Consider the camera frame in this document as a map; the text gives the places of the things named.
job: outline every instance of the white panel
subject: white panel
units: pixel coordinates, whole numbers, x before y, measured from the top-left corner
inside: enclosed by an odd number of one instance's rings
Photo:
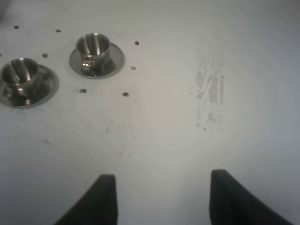
[[[208,225],[216,168],[300,221],[297,1],[5,3],[0,66],[32,58],[60,88],[37,108],[0,105],[0,224],[53,224],[113,173],[120,225]],[[70,68],[90,32],[125,53],[117,75],[90,80]]]

